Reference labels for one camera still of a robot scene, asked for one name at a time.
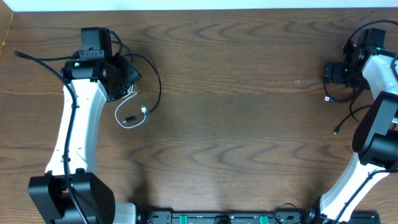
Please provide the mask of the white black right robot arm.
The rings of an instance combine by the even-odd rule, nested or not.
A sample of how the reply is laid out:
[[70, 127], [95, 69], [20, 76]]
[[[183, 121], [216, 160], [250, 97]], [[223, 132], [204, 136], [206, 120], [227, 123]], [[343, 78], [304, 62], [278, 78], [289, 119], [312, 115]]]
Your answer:
[[315, 202], [304, 223], [348, 223], [366, 194], [397, 172], [397, 131], [390, 128], [397, 122], [397, 53], [376, 43], [349, 44], [344, 52], [344, 69], [332, 74], [362, 81], [374, 101], [354, 133], [347, 168]]

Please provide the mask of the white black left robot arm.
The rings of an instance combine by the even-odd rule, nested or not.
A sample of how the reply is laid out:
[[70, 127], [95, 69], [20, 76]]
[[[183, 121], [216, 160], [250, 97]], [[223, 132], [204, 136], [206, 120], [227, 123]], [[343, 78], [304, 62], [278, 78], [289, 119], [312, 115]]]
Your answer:
[[136, 223], [133, 203], [116, 201], [96, 175], [96, 145], [105, 103], [127, 95], [141, 74], [123, 56], [69, 60], [57, 143], [43, 176], [28, 192], [45, 223]]

